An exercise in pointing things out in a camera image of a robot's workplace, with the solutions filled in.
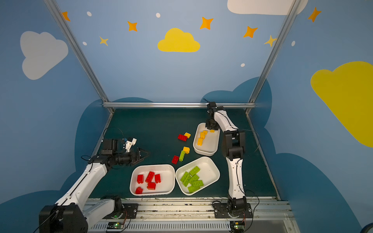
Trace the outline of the green lego large brick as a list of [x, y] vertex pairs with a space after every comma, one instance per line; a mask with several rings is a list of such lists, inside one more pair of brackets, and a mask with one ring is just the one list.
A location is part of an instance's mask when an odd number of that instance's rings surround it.
[[189, 173], [191, 176], [196, 175], [200, 171], [200, 168], [198, 166], [195, 166]]

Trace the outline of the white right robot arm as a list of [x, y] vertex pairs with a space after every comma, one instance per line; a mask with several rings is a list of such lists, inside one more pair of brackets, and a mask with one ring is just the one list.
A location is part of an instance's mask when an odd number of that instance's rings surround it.
[[239, 217], [247, 210], [242, 178], [242, 164], [246, 152], [245, 132], [232, 122], [226, 109], [217, 106], [215, 102], [208, 102], [207, 112], [209, 119], [206, 127], [209, 130], [220, 129], [223, 132], [221, 148], [229, 174], [227, 211], [231, 217]]

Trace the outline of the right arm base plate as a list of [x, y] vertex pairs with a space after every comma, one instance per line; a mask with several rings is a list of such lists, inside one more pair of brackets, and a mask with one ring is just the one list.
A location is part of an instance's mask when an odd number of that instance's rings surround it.
[[215, 218], [253, 218], [253, 210], [251, 205], [247, 203], [245, 210], [239, 210], [230, 214], [228, 211], [227, 203], [215, 201], [212, 203]]

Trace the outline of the red lego brick long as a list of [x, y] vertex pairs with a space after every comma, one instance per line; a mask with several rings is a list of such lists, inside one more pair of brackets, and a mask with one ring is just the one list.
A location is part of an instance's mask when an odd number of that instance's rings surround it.
[[146, 183], [152, 183], [152, 182], [153, 182], [153, 178], [154, 178], [154, 176], [155, 176], [155, 173], [154, 173], [153, 171], [150, 171], [150, 172], [148, 173], [148, 176], [146, 177], [145, 182], [146, 182]]

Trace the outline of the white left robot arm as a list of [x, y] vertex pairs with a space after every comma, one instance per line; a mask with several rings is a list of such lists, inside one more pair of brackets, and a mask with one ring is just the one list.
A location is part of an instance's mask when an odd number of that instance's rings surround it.
[[100, 180], [114, 166], [133, 166], [142, 162], [150, 153], [136, 148], [135, 138], [103, 139], [101, 151], [88, 160], [87, 166], [72, 187], [53, 205], [43, 207], [39, 214], [39, 233], [86, 233], [105, 217], [128, 219], [127, 211], [119, 196], [102, 198], [97, 204], [84, 209], [89, 196]]

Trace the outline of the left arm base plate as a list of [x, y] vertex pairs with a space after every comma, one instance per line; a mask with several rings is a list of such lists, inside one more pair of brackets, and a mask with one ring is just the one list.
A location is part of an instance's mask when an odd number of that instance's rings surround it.
[[95, 214], [101, 219], [135, 219], [138, 206], [135, 203], [118, 204], [113, 201], [105, 202], [95, 210]]

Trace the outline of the green lego brick long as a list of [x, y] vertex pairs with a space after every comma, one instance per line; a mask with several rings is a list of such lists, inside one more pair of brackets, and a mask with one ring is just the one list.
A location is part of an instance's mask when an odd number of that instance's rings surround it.
[[181, 182], [184, 183], [186, 180], [190, 178], [190, 174], [188, 172], [185, 172], [181, 178]]

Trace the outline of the red lego round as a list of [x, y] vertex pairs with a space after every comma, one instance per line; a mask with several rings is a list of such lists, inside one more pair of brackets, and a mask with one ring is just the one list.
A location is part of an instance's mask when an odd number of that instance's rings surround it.
[[137, 187], [136, 191], [135, 191], [135, 194], [136, 195], [140, 195], [143, 193], [143, 189], [141, 187]]

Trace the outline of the red lego brick small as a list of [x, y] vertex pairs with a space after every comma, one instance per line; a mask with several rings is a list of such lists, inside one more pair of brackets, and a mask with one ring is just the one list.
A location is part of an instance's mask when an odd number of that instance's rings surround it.
[[137, 183], [138, 184], [143, 184], [144, 183], [144, 175], [140, 174], [137, 176]]

